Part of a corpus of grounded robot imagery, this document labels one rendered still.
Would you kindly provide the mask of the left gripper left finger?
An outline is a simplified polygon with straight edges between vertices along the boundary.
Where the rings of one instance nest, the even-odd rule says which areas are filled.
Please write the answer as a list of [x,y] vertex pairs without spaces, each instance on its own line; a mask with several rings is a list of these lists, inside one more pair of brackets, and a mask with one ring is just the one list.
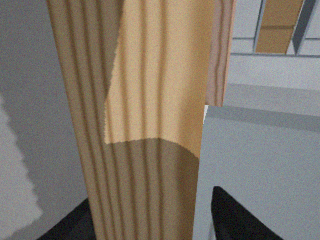
[[88,197],[37,240],[96,240]]

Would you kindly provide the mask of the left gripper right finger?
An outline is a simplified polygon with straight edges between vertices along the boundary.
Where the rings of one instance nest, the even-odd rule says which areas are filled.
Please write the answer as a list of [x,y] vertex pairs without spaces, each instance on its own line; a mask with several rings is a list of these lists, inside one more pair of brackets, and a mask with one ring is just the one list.
[[216,240],[284,240],[220,186],[213,187],[211,213]]

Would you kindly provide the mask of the grey panel wall with slot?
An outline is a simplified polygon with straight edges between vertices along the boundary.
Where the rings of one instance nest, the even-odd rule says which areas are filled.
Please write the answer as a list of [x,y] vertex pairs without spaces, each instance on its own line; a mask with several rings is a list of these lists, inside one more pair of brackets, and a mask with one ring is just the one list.
[[320,117],[208,106],[192,240],[213,240],[222,187],[284,240],[320,240]]

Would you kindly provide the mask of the wooden block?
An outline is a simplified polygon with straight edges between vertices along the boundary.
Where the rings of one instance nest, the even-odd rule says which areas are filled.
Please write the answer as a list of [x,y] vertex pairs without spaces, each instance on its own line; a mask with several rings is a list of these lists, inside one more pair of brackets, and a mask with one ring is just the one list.
[[223,107],[236,1],[215,0],[205,105]]

